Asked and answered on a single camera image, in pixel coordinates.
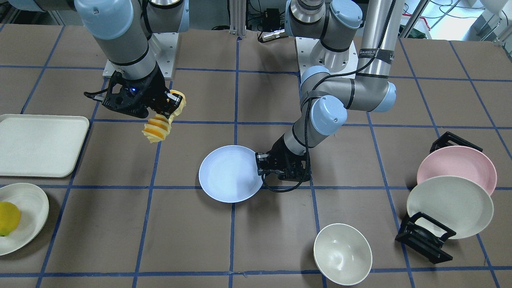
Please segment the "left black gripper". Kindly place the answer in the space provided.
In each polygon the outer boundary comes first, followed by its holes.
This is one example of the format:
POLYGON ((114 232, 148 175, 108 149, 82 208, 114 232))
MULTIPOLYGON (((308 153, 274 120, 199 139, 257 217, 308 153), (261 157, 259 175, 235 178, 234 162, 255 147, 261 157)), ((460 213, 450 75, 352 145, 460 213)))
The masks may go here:
POLYGON ((258 176, 265 178, 275 174, 277 178, 288 182, 308 182, 311 174, 308 165, 308 153, 296 155, 279 138, 271 150, 255 153, 258 176))

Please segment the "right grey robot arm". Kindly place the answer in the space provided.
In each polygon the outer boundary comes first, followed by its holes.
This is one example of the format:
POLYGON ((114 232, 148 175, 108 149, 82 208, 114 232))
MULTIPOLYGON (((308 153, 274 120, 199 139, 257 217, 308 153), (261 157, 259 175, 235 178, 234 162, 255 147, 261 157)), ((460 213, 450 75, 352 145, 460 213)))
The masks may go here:
POLYGON ((170 120, 185 97, 171 92, 150 40, 155 33, 185 32, 190 27, 187 0, 76 0, 84 27, 112 63, 108 87, 85 92, 107 109, 146 118, 148 110, 170 120))

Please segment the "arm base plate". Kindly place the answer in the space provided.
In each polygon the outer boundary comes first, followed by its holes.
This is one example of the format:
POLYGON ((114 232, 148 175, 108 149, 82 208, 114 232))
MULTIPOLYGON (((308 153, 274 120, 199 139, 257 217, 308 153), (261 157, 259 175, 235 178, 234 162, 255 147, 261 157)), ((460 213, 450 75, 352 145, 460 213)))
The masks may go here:
POLYGON ((296 38, 296 51, 302 82, 314 72, 343 74, 357 69, 358 57, 353 42, 348 50, 333 52, 322 46, 318 39, 296 38))
POLYGON ((153 56, 146 55, 139 63, 131 66, 119 66, 108 60, 102 76, 110 78, 114 72, 120 72, 127 80, 140 80, 147 77, 157 64, 164 79, 171 80, 179 36, 177 32, 154 33, 148 41, 149 53, 153 56))

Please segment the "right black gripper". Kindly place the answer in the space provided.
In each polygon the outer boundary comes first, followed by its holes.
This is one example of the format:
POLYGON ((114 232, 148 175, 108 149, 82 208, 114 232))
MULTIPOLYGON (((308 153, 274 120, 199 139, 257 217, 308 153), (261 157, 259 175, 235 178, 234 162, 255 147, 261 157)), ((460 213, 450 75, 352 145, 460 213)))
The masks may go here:
POLYGON ((84 92, 84 96, 100 102, 107 109, 137 118, 148 117, 148 109, 170 119, 184 108, 181 92, 166 87, 159 68, 139 80, 127 80, 122 73, 114 72, 106 89, 84 92))

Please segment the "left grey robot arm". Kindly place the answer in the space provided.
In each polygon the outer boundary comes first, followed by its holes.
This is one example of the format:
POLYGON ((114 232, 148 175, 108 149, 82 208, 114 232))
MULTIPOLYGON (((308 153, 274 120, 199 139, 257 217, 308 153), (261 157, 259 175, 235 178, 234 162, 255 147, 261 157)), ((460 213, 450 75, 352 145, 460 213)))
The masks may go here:
POLYGON ((289 0, 285 33, 318 40, 322 64, 307 68, 300 83, 300 118, 265 153, 256 153, 258 175, 275 174, 289 182, 310 180, 309 150, 345 123, 348 110, 386 112, 396 101, 388 80, 398 39, 404 1, 370 0, 366 15, 352 0, 289 0), (355 33, 364 27, 354 71, 327 65, 328 57, 349 52, 355 33))

